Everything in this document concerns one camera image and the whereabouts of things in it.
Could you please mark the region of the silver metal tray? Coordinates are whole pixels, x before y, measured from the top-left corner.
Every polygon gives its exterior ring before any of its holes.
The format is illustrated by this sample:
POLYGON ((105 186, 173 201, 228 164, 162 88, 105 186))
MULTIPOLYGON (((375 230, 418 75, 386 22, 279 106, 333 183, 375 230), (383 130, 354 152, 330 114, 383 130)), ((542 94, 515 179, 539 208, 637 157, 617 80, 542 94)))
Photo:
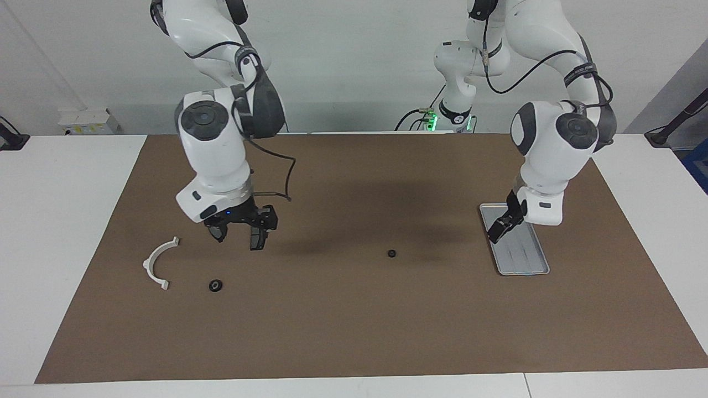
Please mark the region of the silver metal tray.
POLYGON ((489 242, 500 275, 546 275, 550 268, 533 225, 521 221, 497 243, 489 242))

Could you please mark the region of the blue crate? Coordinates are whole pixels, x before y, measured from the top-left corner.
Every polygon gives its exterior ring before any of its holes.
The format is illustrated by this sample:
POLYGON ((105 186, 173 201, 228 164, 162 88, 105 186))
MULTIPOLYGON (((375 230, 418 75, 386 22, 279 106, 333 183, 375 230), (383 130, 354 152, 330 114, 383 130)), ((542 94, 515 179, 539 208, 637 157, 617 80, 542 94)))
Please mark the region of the blue crate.
POLYGON ((683 156, 681 164, 708 195, 708 138, 683 156))

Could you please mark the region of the brown table mat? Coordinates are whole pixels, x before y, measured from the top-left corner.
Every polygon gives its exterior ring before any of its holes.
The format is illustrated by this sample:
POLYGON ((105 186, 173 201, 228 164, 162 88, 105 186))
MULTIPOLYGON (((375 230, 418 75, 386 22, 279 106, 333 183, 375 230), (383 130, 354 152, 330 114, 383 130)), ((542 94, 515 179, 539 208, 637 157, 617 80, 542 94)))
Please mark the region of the brown table mat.
POLYGON ((36 383, 708 368, 593 163, 535 229, 550 272, 506 277, 478 210, 523 163, 506 134, 261 145, 298 165, 293 201, 258 199, 280 222, 251 251, 248 226, 218 243, 185 217, 180 139, 146 139, 36 383), (164 291, 142 263, 174 236, 164 291))

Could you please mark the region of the white curved plastic bracket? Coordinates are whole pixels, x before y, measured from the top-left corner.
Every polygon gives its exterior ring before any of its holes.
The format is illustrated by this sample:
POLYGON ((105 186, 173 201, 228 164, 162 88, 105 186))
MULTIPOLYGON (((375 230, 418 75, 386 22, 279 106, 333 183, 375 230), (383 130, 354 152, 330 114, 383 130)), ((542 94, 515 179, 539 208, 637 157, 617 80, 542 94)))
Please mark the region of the white curved plastic bracket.
POLYGON ((169 249, 178 247, 180 244, 180 238, 177 236, 172 237, 172 240, 162 243, 161 245, 157 246, 151 254, 149 254, 149 257, 147 257, 144 262, 142 263, 143 269, 147 273, 149 279, 152 282, 157 283, 162 290, 167 291, 169 289, 169 280, 166 280, 164 278, 159 278, 157 275, 155 275, 154 272, 154 266, 159 259, 160 255, 162 253, 168 251, 169 249))

